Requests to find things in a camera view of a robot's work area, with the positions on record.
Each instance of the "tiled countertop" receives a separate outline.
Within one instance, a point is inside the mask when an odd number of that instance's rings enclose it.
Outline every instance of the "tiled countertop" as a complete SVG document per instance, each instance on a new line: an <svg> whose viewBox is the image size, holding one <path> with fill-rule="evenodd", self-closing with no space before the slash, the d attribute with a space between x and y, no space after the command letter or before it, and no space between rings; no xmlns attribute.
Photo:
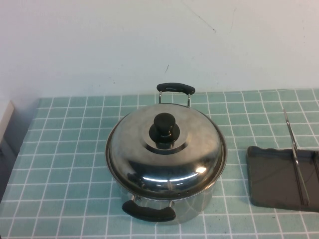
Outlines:
<svg viewBox="0 0 319 239"><path fill-rule="evenodd" d="M203 214L175 226L132 219L108 173L105 142L157 94L41 99L0 204L2 238L319 239L319 214L249 203L248 146L288 148L284 107L300 148L319 149L319 90L195 93L191 107L223 131L229 157ZM183 94L163 102L185 104Z"/></svg>

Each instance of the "white wall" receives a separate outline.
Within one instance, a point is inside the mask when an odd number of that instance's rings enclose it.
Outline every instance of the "white wall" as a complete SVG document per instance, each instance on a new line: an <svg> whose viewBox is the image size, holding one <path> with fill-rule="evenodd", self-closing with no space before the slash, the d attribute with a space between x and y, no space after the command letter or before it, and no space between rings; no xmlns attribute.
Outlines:
<svg viewBox="0 0 319 239"><path fill-rule="evenodd" d="M0 94L27 125L37 97L319 87L318 22L317 0L1 1Z"/></svg>

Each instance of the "pot lid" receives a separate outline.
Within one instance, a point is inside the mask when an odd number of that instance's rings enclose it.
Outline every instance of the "pot lid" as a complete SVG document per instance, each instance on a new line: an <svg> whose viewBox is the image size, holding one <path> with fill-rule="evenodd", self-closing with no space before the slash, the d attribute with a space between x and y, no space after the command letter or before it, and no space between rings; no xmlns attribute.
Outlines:
<svg viewBox="0 0 319 239"><path fill-rule="evenodd" d="M142 107L112 130L106 160L131 193L182 199L214 184L226 164L218 127L199 111L175 104Z"/></svg>

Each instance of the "lid knob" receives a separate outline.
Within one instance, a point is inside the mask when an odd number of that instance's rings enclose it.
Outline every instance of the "lid knob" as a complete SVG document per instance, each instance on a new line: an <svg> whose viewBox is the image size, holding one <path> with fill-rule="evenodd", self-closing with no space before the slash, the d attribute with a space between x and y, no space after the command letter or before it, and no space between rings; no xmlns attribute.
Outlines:
<svg viewBox="0 0 319 239"><path fill-rule="evenodd" d="M179 127L175 124L174 116L160 113L155 116L149 134L155 143L171 143L178 139Z"/></svg>

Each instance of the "pot handle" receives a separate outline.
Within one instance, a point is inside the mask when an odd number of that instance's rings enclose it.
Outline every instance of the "pot handle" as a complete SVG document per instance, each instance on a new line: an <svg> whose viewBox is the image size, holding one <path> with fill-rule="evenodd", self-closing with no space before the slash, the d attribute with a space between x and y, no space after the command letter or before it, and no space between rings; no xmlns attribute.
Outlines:
<svg viewBox="0 0 319 239"><path fill-rule="evenodd" d="M123 203L122 210L130 216L147 221L147 222L169 222L175 219L176 213L171 208L172 202L169 206L163 209L154 209L148 207L141 207L134 202L134 197Z"/></svg>
<svg viewBox="0 0 319 239"><path fill-rule="evenodd" d="M192 86L188 86L182 83L162 83L159 84L157 87L158 91L166 92L183 92L187 95L192 95L195 93L195 88Z"/></svg>

